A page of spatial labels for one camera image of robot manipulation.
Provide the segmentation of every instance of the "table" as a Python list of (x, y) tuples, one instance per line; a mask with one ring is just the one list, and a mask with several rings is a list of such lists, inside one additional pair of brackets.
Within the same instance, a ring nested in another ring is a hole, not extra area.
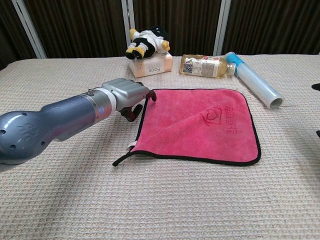
[[(268, 110), (237, 78), (172, 72), (150, 89), (228, 88), (247, 99), (261, 159), (239, 167), (133, 156), (139, 120), (116, 112), (0, 174), (1, 239), (320, 239), (320, 55), (240, 55), (285, 97)], [(0, 113), (38, 111), (114, 78), (127, 59), (28, 59), (0, 71)]]

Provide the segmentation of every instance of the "plush penguin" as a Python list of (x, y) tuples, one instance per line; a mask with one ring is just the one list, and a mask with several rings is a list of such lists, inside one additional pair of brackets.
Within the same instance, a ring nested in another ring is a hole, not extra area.
[(149, 58), (155, 52), (164, 54), (170, 50), (169, 36), (160, 26), (154, 26), (142, 32), (132, 28), (130, 39), (132, 42), (125, 52), (128, 59)]

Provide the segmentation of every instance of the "towel logo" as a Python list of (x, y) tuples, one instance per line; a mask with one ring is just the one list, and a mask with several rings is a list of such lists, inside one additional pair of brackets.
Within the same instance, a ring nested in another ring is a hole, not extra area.
[(205, 125), (209, 127), (212, 124), (215, 124), (215, 125), (221, 124), (221, 113), (222, 113), (221, 108), (213, 107), (208, 109), (204, 113), (201, 112), (200, 115)]

